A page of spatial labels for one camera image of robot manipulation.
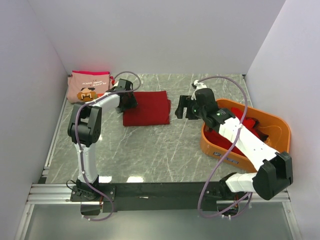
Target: white panel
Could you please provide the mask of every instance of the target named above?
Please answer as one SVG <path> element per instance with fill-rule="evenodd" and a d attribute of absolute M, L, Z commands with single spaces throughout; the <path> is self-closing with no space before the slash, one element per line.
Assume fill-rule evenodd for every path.
<path fill-rule="evenodd" d="M 29 0 L 68 72 L 247 73 L 285 0 Z"/>
<path fill-rule="evenodd" d="M 254 106 L 290 125 L 289 194 L 303 239 L 320 239 L 320 1 L 287 0 L 246 80 Z"/>
<path fill-rule="evenodd" d="M 41 176 L 67 78 L 28 2 L 0 5 L 0 239 L 11 240 Z"/>

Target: folded red cloth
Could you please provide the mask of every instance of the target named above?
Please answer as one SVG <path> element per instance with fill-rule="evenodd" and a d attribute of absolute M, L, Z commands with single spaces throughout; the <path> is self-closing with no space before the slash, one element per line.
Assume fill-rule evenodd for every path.
<path fill-rule="evenodd" d="M 241 119 L 242 115 L 244 114 L 240 109 L 236 108 L 236 107 L 232 107 L 231 108 L 231 112 L 234 113 L 234 115 L 238 118 Z M 256 130 L 254 129 L 254 127 L 256 126 L 256 122 L 257 120 L 250 118 L 250 117 L 246 117 L 243 120 L 243 125 L 250 131 L 252 132 L 256 137 L 259 138 L 259 135 L 257 134 Z M 206 139 L 212 143 L 215 144 L 221 148 L 224 149 L 229 149 L 232 145 L 232 143 L 226 139 L 225 137 L 219 135 L 219 133 L 215 132 L 215 131 L 205 131 L 204 132 L 204 136 L 206 137 Z M 237 147 L 234 147 L 232 149 L 233 153 L 245 156 Z"/>
<path fill-rule="evenodd" d="M 170 124 L 171 101 L 166 91 L 136 91 L 137 107 L 123 113 L 123 126 L 153 126 Z"/>

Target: pink bag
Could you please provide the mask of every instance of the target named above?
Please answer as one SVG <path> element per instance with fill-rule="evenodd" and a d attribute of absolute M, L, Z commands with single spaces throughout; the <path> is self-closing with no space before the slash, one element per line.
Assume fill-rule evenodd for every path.
<path fill-rule="evenodd" d="M 112 88 L 110 72 L 72 71 L 66 98 L 70 103 L 90 102 Z"/>

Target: cable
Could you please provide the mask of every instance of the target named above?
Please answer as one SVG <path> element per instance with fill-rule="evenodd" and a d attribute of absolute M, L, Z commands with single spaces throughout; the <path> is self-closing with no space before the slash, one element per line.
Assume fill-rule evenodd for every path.
<path fill-rule="evenodd" d="M 226 79 L 226 80 L 234 83 L 240 89 L 240 91 L 242 92 L 243 97 L 244 97 L 244 111 L 243 111 L 242 117 L 240 119 L 240 124 L 242 124 L 242 122 L 244 121 L 244 119 L 246 117 L 247 110 L 248 110 L 248 99 L 247 99 L 247 95 L 246 95 L 245 91 L 243 90 L 243 88 L 236 81 L 234 81 L 232 78 L 229 78 L 227 76 L 219 76 L 219 75 L 218 76 L 205 77 L 205 78 L 199 80 L 198 83 L 201 83 L 201 82 L 203 82 L 205 80 L 208 80 L 208 79 Z M 217 216 L 221 216 L 223 213 L 225 213 L 226 211 L 228 211 L 229 209 L 231 209 L 235 205 L 239 204 L 242 200 L 244 200 L 246 197 L 249 196 L 248 202 L 245 205 L 245 207 L 243 208 L 243 210 L 241 210 L 241 212 L 238 212 L 236 215 L 232 216 L 232 218 L 234 218 L 234 217 L 239 216 L 240 214 L 242 214 L 243 211 L 248 207 L 248 205 L 249 205 L 249 203 L 251 201 L 252 192 L 247 192 L 243 197 L 241 197 L 239 200 L 235 201 L 233 204 L 231 204 L 229 207 L 225 208 L 222 211 L 216 212 L 214 214 L 206 215 L 201 210 L 201 203 L 203 201 L 203 198 L 204 198 L 204 195 L 205 195 L 205 191 L 206 191 L 206 189 L 207 189 L 207 187 L 209 185 L 209 182 L 210 182 L 212 176 L 215 174 L 215 172 L 218 169 L 218 167 L 226 159 L 226 157 L 229 155 L 229 153 L 232 151 L 232 149 L 236 146 L 236 143 L 237 143 L 237 141 L 238 141 L 238 139 L 240 137 L 240 131 L 241 131 L 241 128 L 238 129 L 238 132 L 236 134 L 235 140 L 234 140 L 233 144 L 231 145 L 231 147 L 229 147 L 229 149 L 226 151 L 226 153 L 221 157 L 221 159 L 218 161 L 218 163 L 215 165 L 215 167 L 213 168 L 212 172 L 210 173 L 208 179 L 204 183 L 204 186 L 202 188 L 202 191 L 201 191 L 201 194 L 200 194 L 200 197 L 199 197 L 199 200 L 198 200 L 198 205 L 197 205 L 197 210 L 198 210 L 200 216 L 203 217 L 203 218 L 214 218 L 214 217 L 217 217 Z"/>
<path fill-rule="evenodd" d="M 66 183 L 65 183 L 66 187 L 72 191 L 72 187 L 70 187 L 70 186 L 68 185 L 68 182 L 69 182 L 69 181 L 72 182 L 73 184 L 76 184 L 76 182 L 73 181 L 72 179 L 69 179 L 69 180 L 66 181 Z"/>
<path fill-rule="evenodd" d="M 132 89 L 132 90 L 124 90 L 124 91 L 110 92 L 109 94 L 103 95 L 103 96 L 95 99 L 94 101 L 86 102 L 85 104 L 83 104 L 83 105 L 79 108 L 78 112 L 76 113 L 76 117 L 75 117 L 75 139 L 76 139 L 76 143 L 78 144 L 79 150 L 80 150 L 80 165 L 81 165 L 81 173 L 82 173 L 83 179 L 84 179 L 85 183 L 89 186 L 89 188 L 91 188 L 91 189 L 94 190 L 96 193 L 100 194 L 101 196 L 105 197 L 105 198 L 111 203 L 111 212 L 110 212 L 107 216 L 105 216 L 105 217 L 103 217 L 103 218 L 98 218 L 98 219 L 97 219 L 97 218 L 89 218 L 89 217 L 87 217 L 87 216 L 83 216 L 85 219 L 88 219 L 89 221 L 99 222 L 99 221 L 103 221 L 103 220 L 106 220 L 106 219 L 110 218 L 111 215 L 115 212 L 115 205 L 114 205 L 113 201 L 110 199 L 110 197 L 108 197 L 106 194 L 104 194 L 103 192 L 99 191 L 99 190 L 96 189 L 95 187 L 93 187 L 93 186 L 90 184 L 90 182 L 89 182 L 89 180 L 88 180 L 88 178 L 87 178 L 87 176 L 86 176 L 85 167 L 84 167 L 85 164 L 84 164 L 83 148 L 82 148 L 82 145 L 81 145 L 80 139 L 79 139 L 78 121 L 79 121 L 79 118 L 80 118 L 80 113 L 81 113 L 81 111 L 82 111 L 83 108 L 85 108 L 85 107 L 87 107 L 87 106 L 89 106 L 89 105 L 98 103 L 98 102 L 102 101 L 103 99 L 105 99 L 105 98 L 107 98 L 107 97 L 109 97 L 109 96 L 111 96 L 111 95 L 114 95 L 114 94 L 122 94 L 122 93 L 132 93 L 132 92 L 134 92 L 134 91 L 136 91 L 137 89 L 140 88 L 140 86 L 141 86 L 141 79 L 140 79 L 140 77 L 139 77 L 137 74 L 135 74 L 135 73 L 132 72 L 132 71 L 122 71 L 122 72 L 118 73 L 118 74 L 114 77 L 114 80 L 116 80 L 116 78 L 117 78 L 119 75 L 124 74 L 124 73 L 132 74 L 132 75 L 136 76 L 136 78 L 137 78 L 138 81 L 139 81 L 138 87 L 136 87 L 135 89 Z"/>

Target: marble surface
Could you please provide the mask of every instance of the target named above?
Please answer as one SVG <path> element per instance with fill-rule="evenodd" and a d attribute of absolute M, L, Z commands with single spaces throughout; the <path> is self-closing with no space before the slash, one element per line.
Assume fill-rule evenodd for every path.
<path fill-rule="evenodd" d="M 192 182 L 205 181 L 217 160 L 205 155 L 200 149 L 203 121 L 177 119 L 175 110 L 180 95 L 191 95 L 191 83 L 209 74 L 140 74 L 142 86 L 139 91 L 167 91 L 171 100 L 170 125 L 124 127 L 122 114 L 116 111 L 102 115 L 102 130 L 96 144 L 96 165 L 102 182 Z M 137 80 L 123 74 L 123 79 Z M 245 90 L 251 106 L 244 78 L 240 74 L 228 75 Z M 227 98 L 244 103 L 240 90 L 223 79 L 210 79 L 205 84 L 212 88 L 216 99 Z M 73 106 L 66 103 L 55 148 L 50 158 L 47 184 L 62 184 L 68 179 L 76 180 L 78 161 L 76 149 L 68 137 L 67 127 Z M 231 172 L 243 170 L 222 163 L 212 180 L 216 181 Z"/>

